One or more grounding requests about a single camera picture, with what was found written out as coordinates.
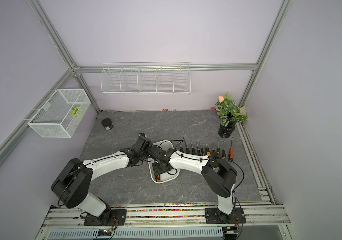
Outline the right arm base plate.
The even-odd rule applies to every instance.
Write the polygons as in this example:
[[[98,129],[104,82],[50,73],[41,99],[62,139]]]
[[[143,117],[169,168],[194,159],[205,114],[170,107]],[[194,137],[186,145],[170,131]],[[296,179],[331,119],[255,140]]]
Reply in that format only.
[[[233,208],[227,215],[218,208],[206,208],[205,219],[207,224],[245,224],[247,222],[244,210],[242,208]]]

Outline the black handle long screwdriver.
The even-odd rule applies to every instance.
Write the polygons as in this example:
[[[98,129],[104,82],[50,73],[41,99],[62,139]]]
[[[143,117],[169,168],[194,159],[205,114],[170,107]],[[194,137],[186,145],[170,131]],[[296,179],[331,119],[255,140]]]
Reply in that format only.
[[[191,142],[192,155],[197,156],[198,154],[196,152],[196,148],[194,147],[193,142],[192,141],[190,141],[190,142]]]

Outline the small orange black screwdriver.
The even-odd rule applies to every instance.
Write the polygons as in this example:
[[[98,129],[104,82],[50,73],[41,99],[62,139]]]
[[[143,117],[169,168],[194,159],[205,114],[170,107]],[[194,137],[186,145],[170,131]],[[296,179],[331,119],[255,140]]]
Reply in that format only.
[[[201,155],[202,155],[202,156],[205,156],[206,154],[205,154],[205,151],[204,151],[204,149],[203,149],[203,147],[202,147],[201,142],[199,142],[199,146],[200,146]]]

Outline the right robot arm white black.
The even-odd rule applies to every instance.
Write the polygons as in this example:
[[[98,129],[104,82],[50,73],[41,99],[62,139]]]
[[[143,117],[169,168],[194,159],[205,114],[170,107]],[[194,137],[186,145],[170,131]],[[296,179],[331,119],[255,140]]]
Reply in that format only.
[[[177,177],[180,170],[190,171],[203,176],[210,189],[218,196],[218,209],[229,216],[234,209],[233,192],[236,186],[237,170],[218,154],[195,156],[184,154],[175,149],[163,150],[153,145],[148,156],[154,160],[154,180],[170,181]]]

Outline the black grey handle screwdriver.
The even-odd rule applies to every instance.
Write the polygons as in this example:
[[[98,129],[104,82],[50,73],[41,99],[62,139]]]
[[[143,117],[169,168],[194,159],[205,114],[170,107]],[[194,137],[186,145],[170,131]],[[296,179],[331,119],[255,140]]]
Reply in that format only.
[[[201,153],[201,150],[200,150],[200,147],[199,147],[198,143],[197,143],[197,153],[198,153],[198,156],[201,156],[201,155],[202,155],[202,153]]]

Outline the yellow black brown-shaft screwdriver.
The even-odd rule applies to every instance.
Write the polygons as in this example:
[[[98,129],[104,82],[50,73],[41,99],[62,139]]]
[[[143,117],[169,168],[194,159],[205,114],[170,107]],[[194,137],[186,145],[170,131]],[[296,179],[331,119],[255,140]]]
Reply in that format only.
[[[187,153],[187,154],[190,154],[190,153],[191,153],[191,150],[190,150],[190,148],[189,148],[188,145],[187,145],[187,141],[185,140],[185,138],[183,138],[183,140],[184,140],[184,144],[185,144],[186,153]]]

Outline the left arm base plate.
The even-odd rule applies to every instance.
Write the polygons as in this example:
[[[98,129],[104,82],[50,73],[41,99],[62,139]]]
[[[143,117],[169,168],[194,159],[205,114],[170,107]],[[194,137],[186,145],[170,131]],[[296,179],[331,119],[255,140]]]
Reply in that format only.
[[[99,217],[87,214],[84,226],[123,226],[127,212],[126,209],[107,209]]]

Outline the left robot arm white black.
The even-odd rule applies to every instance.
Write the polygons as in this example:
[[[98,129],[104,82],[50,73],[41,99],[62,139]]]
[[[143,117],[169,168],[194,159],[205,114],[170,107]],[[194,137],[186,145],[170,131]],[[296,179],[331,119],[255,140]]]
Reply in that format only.
[[[87,161],[71,159],[52,183],[51,191],[58,197],[58,202],[67,208],[77,208],[100,217],[109,211],[109,206],[89,192],[91,182],[115,170],[137,166],[149,157],[152,145],[150,139],[139,136],[131,148],[114,154]]]

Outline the white plastic storage box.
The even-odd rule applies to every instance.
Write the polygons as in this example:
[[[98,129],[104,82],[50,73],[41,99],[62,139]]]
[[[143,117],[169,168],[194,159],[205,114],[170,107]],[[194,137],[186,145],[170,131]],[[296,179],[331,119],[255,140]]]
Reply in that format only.
[[[154,145],[162,147],[162,149],[165,151],[167,151],[168,149],[174,148],[172,142],[170,142],[170,141],[160,141],[160,142],[154,143]],[[150,170],[150,177],[151,177],[152,181],[156,184],[163,184],[163,183],[172,181],[172,180],[176,179],[180,174],[179,169],[173,169],[170,171],[171,172],[170,174],[162,173],[159,175],[160,178],[157,179],[155,176],[153,166],[152,166],[153,163],[155,163],[154,160],[152,160],[150,163],[148,163],[148,166],[149,166],[149,170]]]

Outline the yellow cap short screwdriver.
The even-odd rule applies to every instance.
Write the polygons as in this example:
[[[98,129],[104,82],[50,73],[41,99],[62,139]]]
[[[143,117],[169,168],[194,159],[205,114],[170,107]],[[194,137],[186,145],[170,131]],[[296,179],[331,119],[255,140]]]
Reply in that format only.
[[[205,154],[206,154],[206,156],[210,156],[211,155],[211,151],[210,151],[210,148],[209,148],[208,144],[206,144]]]

